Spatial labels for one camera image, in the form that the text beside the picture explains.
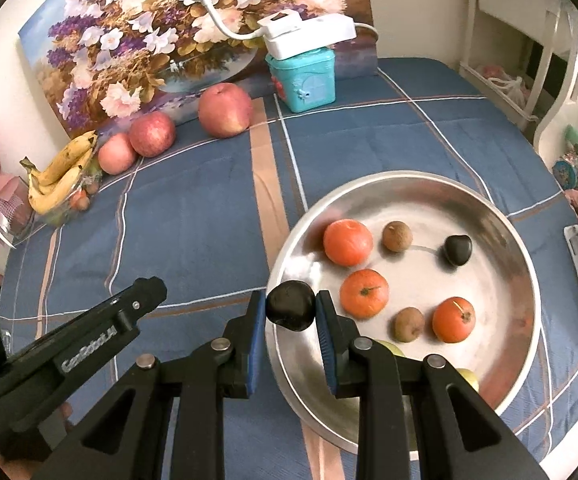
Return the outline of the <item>person's left hand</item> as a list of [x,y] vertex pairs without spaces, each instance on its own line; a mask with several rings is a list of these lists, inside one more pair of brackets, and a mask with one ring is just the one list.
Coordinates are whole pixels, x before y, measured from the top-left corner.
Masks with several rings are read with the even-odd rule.
[[73,428],[73,409],[68,402],[57,408],[40,426],[14,434],[0,451],[0,469],[8,479],[31,479],[54,448]]

